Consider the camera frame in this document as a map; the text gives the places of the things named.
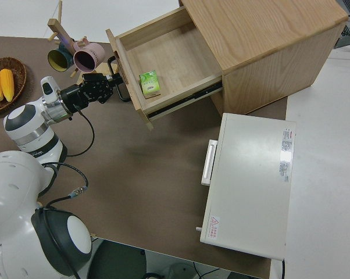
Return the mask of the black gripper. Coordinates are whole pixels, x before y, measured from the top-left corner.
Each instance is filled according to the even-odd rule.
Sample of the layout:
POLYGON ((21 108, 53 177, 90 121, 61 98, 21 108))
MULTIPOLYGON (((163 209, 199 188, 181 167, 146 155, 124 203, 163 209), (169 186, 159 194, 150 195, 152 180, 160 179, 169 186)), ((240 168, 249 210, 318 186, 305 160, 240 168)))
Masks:
POLYGON ((78 95, 83 103, 98 101, 103 104, 112 96, 113 87, 124 87, 123 82, 119 73, 106 76, 102 73, 82 74, 82 82, 78 85, 78 95))

